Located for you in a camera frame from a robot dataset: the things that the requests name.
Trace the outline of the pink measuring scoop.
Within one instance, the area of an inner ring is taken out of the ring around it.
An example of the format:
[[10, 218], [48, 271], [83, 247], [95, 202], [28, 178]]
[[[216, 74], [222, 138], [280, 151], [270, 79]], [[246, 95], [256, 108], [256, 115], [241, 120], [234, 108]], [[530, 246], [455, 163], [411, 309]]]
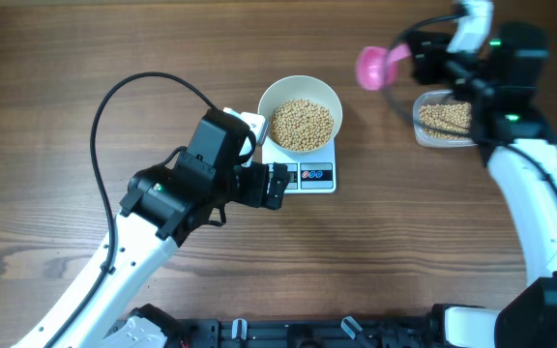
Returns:
[[398, 76], [398, 63], [412, 55], [407, 44], [393, 49], [366, 46], [356, 62], [356, 78], [367, 91], [379, 91], [392, 85]]

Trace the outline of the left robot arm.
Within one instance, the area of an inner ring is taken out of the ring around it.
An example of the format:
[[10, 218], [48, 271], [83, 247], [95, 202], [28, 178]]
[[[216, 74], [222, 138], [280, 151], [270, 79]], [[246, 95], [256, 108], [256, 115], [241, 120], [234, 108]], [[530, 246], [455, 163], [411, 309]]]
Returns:
[[93, 347], [147, 279], [195, 229], [229, 202], [277, 210], [287, 186], [283, 164], [251, 159], [270, 123], [253, 113], [210, 109], [191, 143], [130, 180], [106, 237], [88, 264], [20, 347]]

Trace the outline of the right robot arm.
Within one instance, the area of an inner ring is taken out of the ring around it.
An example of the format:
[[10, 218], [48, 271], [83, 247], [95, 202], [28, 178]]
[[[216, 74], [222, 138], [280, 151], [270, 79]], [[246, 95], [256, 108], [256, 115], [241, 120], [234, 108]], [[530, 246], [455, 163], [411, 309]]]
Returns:
[[527, 287], [500, 311], [443, 305], [449, 347], [557, 347], [557, 139], [534, 106], [548, 58], [544, 32], [503, 24], [481, 59], [453, 52], [451, 37], [416, 24], [403, 35], [421, 84], [445, 83], [472, 106], [469, 136], [506, 200], [521, 243]]

